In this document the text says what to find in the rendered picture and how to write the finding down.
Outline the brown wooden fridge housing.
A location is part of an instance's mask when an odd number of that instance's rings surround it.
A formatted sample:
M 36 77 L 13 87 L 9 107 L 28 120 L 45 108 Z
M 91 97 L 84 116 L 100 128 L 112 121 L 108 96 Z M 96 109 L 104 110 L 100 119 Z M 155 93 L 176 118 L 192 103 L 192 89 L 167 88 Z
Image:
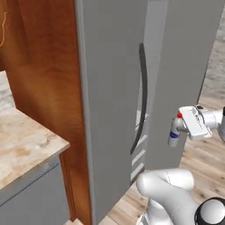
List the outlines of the brown wooden fridge housing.
M 16 107 L 70 147 L 60 154 L 70 219 L 92 225 L 76 0 L 0 0 L 0 70 Z

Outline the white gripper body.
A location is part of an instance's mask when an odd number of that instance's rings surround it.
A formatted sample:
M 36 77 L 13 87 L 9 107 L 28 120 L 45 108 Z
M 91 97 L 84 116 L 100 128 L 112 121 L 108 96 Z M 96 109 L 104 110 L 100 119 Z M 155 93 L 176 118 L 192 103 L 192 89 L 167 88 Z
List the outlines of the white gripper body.
M 182 113 L 183 124 L 188 129 L 188 136 L 191 140 L 210 138 L 212 132 L 205 125 L 202 116 L 196 106 L 183 106 L 178 109 Z

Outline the grey fridge door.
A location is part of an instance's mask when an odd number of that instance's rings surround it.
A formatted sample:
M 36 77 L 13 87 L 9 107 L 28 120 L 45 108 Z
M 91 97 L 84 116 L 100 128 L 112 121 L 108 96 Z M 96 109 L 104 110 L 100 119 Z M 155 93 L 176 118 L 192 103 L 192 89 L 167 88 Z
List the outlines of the grey fridge door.
M 147 3 L 76 0 L 91 225 L 130 186 Z

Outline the white water bottle red cap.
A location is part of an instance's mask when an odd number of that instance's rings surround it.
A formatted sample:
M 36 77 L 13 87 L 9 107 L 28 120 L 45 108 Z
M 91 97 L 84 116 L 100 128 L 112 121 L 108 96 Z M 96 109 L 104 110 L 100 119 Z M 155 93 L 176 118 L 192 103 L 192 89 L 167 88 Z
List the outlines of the white water bottle red cap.
M 182 113 L 179 112 L 177 117 L 171 123 L 171 131 L 169 135 L 168 145 L 175 148 L 178 145 L 178 139 L 183 128 Z

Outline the grey freezer door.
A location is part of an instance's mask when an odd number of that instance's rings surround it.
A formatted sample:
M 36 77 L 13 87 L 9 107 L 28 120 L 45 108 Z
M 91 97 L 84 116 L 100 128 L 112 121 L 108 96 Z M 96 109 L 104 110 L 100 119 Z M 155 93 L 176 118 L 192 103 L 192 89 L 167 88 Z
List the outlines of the grey freezer door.
M 145 168 L 179 166 L 186 135 L 168 146 L 178 108 L 196 105 L 225 0 L 149 0 L 144 37 L 149 82 Z

